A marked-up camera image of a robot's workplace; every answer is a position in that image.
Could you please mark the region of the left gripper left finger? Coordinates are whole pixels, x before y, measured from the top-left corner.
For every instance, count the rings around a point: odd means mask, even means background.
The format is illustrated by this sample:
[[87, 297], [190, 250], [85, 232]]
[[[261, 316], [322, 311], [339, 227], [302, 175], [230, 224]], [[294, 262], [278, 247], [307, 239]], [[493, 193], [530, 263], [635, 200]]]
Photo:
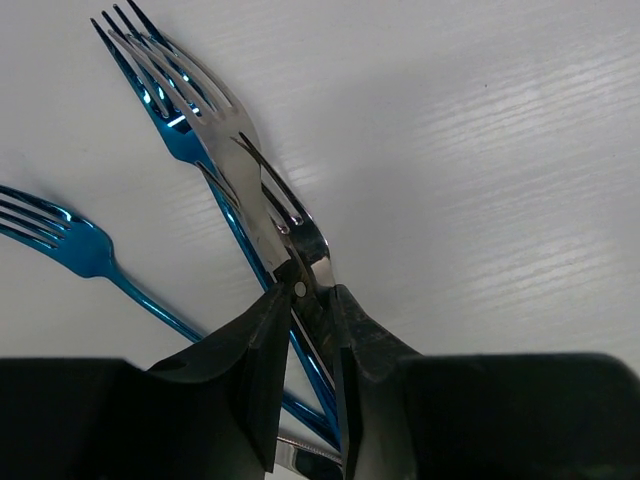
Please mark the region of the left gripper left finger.
[[151, 479], [262, 479], [275, 464], [292, 287], [272, 286], [236, 319], [154, 364], [161, 453]]

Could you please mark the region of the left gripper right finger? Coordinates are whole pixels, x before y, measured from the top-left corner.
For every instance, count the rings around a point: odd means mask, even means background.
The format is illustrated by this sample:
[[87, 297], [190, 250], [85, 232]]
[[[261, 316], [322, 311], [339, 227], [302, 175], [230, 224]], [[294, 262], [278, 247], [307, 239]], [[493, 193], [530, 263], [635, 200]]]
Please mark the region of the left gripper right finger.
[[350, 290], [329, 294], [334, 378], [346, 479], [438, 479], [410, 404], [409, 369], [424, 356], [370, 317]]

